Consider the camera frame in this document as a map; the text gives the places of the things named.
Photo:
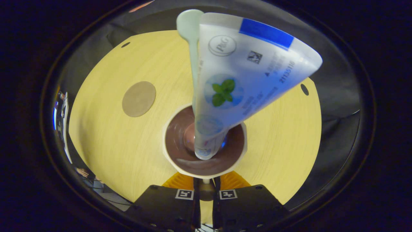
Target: mint leaf graphic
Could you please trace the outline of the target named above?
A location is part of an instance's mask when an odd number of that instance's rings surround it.
[[[213,106],[219,107],[225,102],[225,97],[221,93],[217,93],[212,97]]]
[[[216,93],[223,93],[222,87],[218,84],[213,84],[212,88]]]
[[[230,95],[230,93],[224,93],[223,97],[225,98],[226,101],[228,102],[232,102],[233,101],[233,97]]]
[[[222,83],[222,90],[224,93],[231,93],[234,90],[234,80],[233,79],[227,79],[224,80]]]

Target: wooden table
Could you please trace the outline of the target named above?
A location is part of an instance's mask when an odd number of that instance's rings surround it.
[[[156,88],[154,104],[144,115],[129,117],[122,110],[123,95],[144,80]],[[248,151],[235,168],[251,185],[265,185],[282,204],[306,180],[321,138],[315,85],[309,78],[302,84],[309,95],[297,85],[245,121]],[[177,31],[132,36],[82,84],[70,115],[71,140],[96,176],[135,201],[149,185],[162,185],[176,173],[162,153],[162,130],[177,108],[191,103],[192,86],[188,45]],[[202,223],[212,222],[211,207],[201,203]]]

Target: round coaster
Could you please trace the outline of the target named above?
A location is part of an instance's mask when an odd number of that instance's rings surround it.
[[[153,105],[156,98],[154,85],[141,81],[132,85],[124,94],[122,107],[125,114],[130,117],[144,115]]]

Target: person's hand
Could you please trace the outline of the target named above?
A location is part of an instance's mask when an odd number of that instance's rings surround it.
[[[86,177],[86,178],[89,176],[89,174],[87,173],[87,171],[84,170],[84,169],[82,169],[82,168],[76,168],[76,172],[77,172],[78,174]]]

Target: blue stripe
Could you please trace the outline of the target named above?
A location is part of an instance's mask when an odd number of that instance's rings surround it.
[[[250,19],[243,19],[239,33],[264,40],[285,50],[288,50],[294,39],[286,32]]]

